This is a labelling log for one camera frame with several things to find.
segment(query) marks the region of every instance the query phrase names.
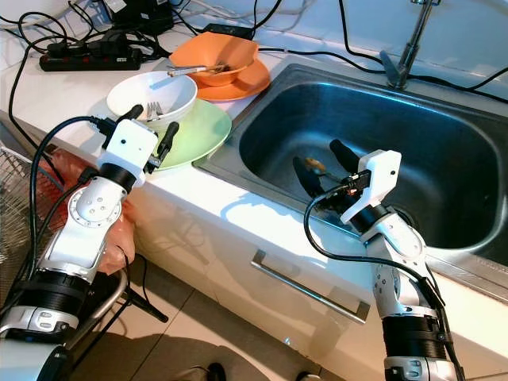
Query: orange bowl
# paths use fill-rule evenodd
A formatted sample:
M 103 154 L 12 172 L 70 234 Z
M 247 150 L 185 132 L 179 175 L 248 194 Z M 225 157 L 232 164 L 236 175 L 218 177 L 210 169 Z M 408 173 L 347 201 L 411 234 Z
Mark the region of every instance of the orange bowl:
M 221 73 L 201 71 L 189 76 L 208 86 L 226 86 L 252 64 L 258 44 L 239 37 L 204 32 L 180 45 L 169 57 L 175 66 L 226 64 L 230 70 Z

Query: drawer handle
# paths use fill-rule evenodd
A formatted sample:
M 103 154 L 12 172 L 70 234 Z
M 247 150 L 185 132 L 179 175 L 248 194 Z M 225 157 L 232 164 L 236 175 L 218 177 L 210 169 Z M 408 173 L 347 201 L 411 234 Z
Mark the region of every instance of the drawer handle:
M 366 302 L 360 301 L 360 304 L 358 305 L 356 312 L 351 311 L 349 308 L 346 308 L 344 306 L 341 306 L 340 304 L 337 304 L 333 300 L 326 298 L 325 296 L 317 293 L 316 291 L 313 291 L 310 288 L 303 286 L 301 283 L 295 282 L 293 279 L 290 279 L 290 278 L 286 277 L 285 275 L 282 275 L 278 271 L 264 265 L 263 259 L 266 255 L 267 255 L 266 252 L 264 252 L 262 250 L 258 250 L 256 252 L 256 254 L 254 255 L 254 258 L 252 258 L 252 260 L 251 260 L 251 265 L 253 267 L 257 268 L 258 270 L 264 272 L 265 274 L 268 274 L 272 278 L 278 279 L 281 282 L 285 283 L 286 285 L 293 287 L 295 290 L 300 291 L 303 294 L 311 297 L 312 299 L 324 304 L 325 306 L 338 312 L 342 316 L 345 316 L 345 317 L 353 320 L 356 323 L 365 324 L 365 322 L 367 320 L 367 316 L 368 316 L 368 311 L 371 308 L 371 306 L 369 304 L 367 304 Z

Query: faucet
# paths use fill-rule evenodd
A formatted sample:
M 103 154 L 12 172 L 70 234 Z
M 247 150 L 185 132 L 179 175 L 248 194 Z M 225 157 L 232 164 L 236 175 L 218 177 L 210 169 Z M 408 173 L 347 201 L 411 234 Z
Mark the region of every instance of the faucet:
M 420 46 L 418 42 L 423 34 L 423 29 L 430 16 L 430 10 L 433 6 L 438 6 L 441 0 L 411 0 L 412 3 L 423 5 L 417 24 L 414 27 L 413 36 L 406 44 L 404 53 L 401 55 L 398 65 L 391 61 L 388 53 L 382 50 L 379 55 L 385 72 L 388 77 L 388 86 L 394 89 L 403 90 L 406 87 L 407 76 L 413 66 L 414 59 L 418 53 Z

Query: metal fork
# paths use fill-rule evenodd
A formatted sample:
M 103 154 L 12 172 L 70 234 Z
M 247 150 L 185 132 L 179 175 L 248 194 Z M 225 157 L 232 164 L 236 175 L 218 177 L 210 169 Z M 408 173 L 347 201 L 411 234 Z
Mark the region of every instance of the metal fork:
M 146 105 L 146 114 L 148 121 L 155 121 L 163 114 L 162 108 L 158 102 L 148 102 Z

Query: stainless steel sink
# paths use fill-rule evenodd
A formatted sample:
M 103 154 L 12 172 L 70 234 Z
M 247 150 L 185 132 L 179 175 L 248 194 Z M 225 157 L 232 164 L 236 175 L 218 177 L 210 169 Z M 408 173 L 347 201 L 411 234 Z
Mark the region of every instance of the stainless steel sink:
M 310 197 L 294 156 L 344 177 L 328 148 L 333 139 L 358 156 L 401 152 L 386 204 L 432 247 L 435 269 L 508 302 L 507 118 L 292 64 L 233 124 L 197 166 L 300 211 Z

